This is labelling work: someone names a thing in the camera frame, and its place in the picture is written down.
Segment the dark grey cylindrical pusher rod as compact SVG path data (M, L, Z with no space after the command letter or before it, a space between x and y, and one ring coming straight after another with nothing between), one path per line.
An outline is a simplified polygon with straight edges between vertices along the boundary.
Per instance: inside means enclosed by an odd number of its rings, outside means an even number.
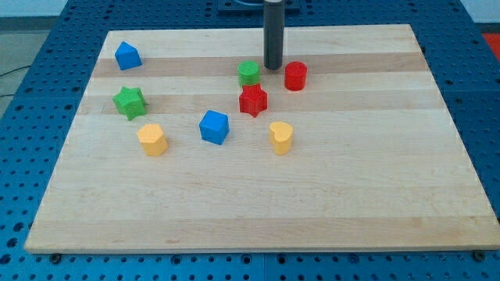
M263 57L267 69L282 66L284 45L284 0L263 1Z

